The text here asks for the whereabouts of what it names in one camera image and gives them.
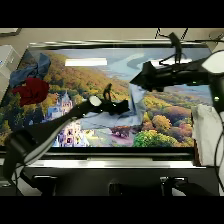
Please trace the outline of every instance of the forest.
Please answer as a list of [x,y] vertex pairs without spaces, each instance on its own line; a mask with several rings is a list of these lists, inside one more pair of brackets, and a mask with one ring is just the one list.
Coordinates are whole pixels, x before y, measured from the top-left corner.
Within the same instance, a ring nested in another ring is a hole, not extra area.
[[[48,97],[39,104],[19,106],[19,94],[13,95],[8,89],[0,108],[0,145],[12,131],[23,126],[39,123],[46,115],[49,106],[56,104],[57,97],[66,90],[74,104],[90,95],[103,98],[103,90],[112,83],[112,100],[129,99],[128,81],[109,78],[97,68],[65,67],[65,55],[52,51],[44,51],[51,59],[51,66],[44,80],[50,84]],[[19,69],[34,63],[26,57]],[[144,98],[147,111],[142,125],[135,127],[134,147],[192,147],[191,106],[200,102],[199,99],[176,93],[147,93]]]

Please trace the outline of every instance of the light blue cloth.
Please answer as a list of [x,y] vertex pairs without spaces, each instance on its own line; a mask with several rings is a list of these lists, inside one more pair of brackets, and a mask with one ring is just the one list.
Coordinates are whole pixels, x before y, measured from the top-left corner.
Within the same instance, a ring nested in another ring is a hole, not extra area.
[[26,78],[44,79],[51,65],[50,58],[45,54],[40,54],[40,59],[36,65],[29,65],[24,69],[13,71],[10,75],[9,85],[11,88],[20,86]]
[[145,104],[143,103],[145,93],[146,90],[140,86],[129,84],[129,95],[131,99],[128,101],[128,105],[130,111],[112,116],[108,112],[100,114],[88,113],[84,118],[80,119],[81,130],[141,125],[143,115],[146,111]]

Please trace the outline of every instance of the red cloth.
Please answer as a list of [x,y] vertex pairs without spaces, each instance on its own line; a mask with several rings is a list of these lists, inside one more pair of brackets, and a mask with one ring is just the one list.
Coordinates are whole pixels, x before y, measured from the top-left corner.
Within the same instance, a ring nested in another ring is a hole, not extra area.
[[41,103],[47,98],[49,84],[39,78],[26,78],[26,86],[19,86],[12,90],[20,94],[20,106]]

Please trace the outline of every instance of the television screen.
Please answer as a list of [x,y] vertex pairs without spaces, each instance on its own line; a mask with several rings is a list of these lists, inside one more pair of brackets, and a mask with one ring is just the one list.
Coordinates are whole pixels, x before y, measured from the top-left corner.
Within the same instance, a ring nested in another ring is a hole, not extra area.
[[[44,80],[50,84],[46,100],[19,106],[20,96],[8,88],[0,108],[0,145],[13,131],[26,125],[62,116],[90,95],[103,98],[112,83],[112,100],[129,99],[128,85],[146,61],[164,59],[173,48],[94,48],[27,50],[18,69],[35,64],[38,55],[49,56],[51,66]],[[184,60],[210,55],[205,47],[183,48]],[[65,66],[66,59],[106,58],[106,65]],[[80,121],[60,131],[52,147],[193,147],[191,107],[211,105],[208,86],[171,86],[164,92],[147,92],[143,123],[135,126],[82,130]]]

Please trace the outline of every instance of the screen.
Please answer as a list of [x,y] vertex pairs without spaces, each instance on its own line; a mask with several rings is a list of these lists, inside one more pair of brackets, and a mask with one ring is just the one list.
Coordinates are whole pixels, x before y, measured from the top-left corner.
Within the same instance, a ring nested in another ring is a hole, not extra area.
[[[0,108],[0,145],[13,131],[27,125],[48,122],[67,113],[90,95],[103,98],[112,83],[112,100],[129,99],[128,86],[144,62],[164,59],[173,48],[98,48],[27,50],[18,69],[33,65],[38,55],[49,56],[51,66],[44,81],[50,84],[46,100],[19,106],[20,96],[8,88]],[[208,48],[183,48],[184,59],[196,60],[210,55]],[[65,66],[66,59],[106,58],[107,64]],[[191,107],[212,105],[208,86],[186,85],[147,92],[143,123],[82,130],[80,121],[72,122],[58,134],[52,147],[193,147]]]

